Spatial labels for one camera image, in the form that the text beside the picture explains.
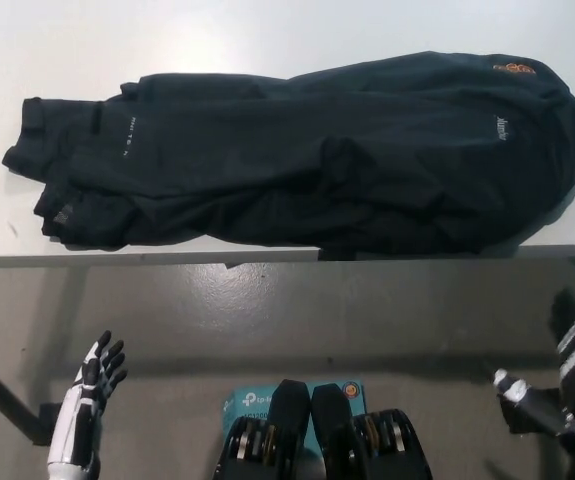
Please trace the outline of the robot left white black hand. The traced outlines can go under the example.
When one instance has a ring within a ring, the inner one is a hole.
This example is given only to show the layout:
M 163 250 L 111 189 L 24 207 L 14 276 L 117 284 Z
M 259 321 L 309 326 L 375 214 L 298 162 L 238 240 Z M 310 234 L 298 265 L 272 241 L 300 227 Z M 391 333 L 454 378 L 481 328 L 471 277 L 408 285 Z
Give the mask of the robot left white black hand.
M 124 342 L 107 330 L 92 344 L 61 404 L 47 458 L 48 472 L 88 479 L 99 464 L 102 417 L 127 371 Z

